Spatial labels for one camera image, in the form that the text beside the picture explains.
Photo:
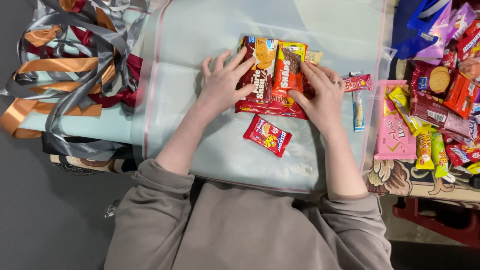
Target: green snack package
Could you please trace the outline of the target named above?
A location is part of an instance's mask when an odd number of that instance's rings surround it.
[[[432,159],[435,164],[435,177],[443,177],[448,174],[448,158],[445,151],[442,134],[431,129]]]

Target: barcode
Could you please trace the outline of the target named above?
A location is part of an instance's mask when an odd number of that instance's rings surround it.
[[[468,86],[468,92],[470,93],[470,96],[473,96],[473,89],[475,89],[475,84],[470,83],[470,85]]]
[[[427,110],[427,114],[428,116],[432,117],[432,118],[435,118],[437,121],[440,121],[440,122],[445,122],[445,118],[447,118],[446,115],[443,115],[443,114],[439,114],[439,113],[436,113],[434,111],[431,111],[431,110]]]

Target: clear plastic sheet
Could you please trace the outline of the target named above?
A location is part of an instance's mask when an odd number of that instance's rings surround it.
[[[244,35],[294,40],[322,51],[321,65],[347,77],[350,71],[372,74],[375,87],[364,91],[365,131],[353,132],[352,95],[346,93],[342,123],[366,177],[372,164],[383,97],[376,83],[387,79],[391,61],[393,4],[387,1],[328,0],[168,0],[147,22],[139,99],[132,122],[132,142],[139,161],[155,157],[201,90],[199,66],[207,56],[236,51]],[[321,192],[325,157],[321,136],[309,121],[262,116],[293,134],[283,158],[242,138],[251,113],[233,108],[206,129],[193,157],[191,173],[227,183],[286,192]]]

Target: sleeve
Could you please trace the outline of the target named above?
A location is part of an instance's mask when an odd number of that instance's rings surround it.
[[[392,246],[384,236],[378,195],[339,200],[323,197],[322,203],[323,219],[367,269],[391,269]]]
[[[105,270],[170,269],[190,213],[193,175],[163,169],[145,160],[115,216]]]

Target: marie susu biscuit package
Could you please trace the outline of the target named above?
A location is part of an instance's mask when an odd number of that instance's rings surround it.
[[[248,84],[254,84],[255,90],[244,98],[247,101],[259,103],[272,100],[272,85],[275,69],[275,56],[278,41],[276,39],[261,37],[243,37],[240,48],[247,47],[244,61],[255,57],[255,65],[242,76],[237,89]]]
[[[288,97],[287,92],[302,92],[300,63],[305,61],[307,45],[299,42],[278,41],[278,56],[272,95]]]

